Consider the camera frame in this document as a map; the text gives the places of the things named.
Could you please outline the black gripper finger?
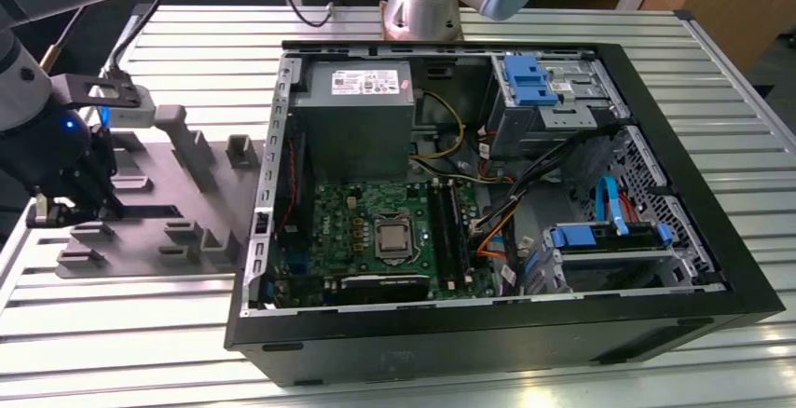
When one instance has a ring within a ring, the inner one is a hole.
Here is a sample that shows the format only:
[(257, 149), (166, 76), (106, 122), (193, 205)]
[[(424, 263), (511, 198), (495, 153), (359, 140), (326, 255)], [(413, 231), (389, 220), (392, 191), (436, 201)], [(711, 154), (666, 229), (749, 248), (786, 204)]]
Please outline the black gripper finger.
[(98, 208), (70, 207), (54, 198), (38, 195), (27, 210), (27, 227), (31, 229), (65, 228), (89, 223), (99, 218)]
[(113, 177), (118, 173), (117, 156), (114, 152), (111, 130), (102, 124), (91, 127), (91, 151), (98, 163), (99, 187), (102, 190), (103, 208), (107, 217), (121, 220), (125, 216), (125, 205), (117, 197)]

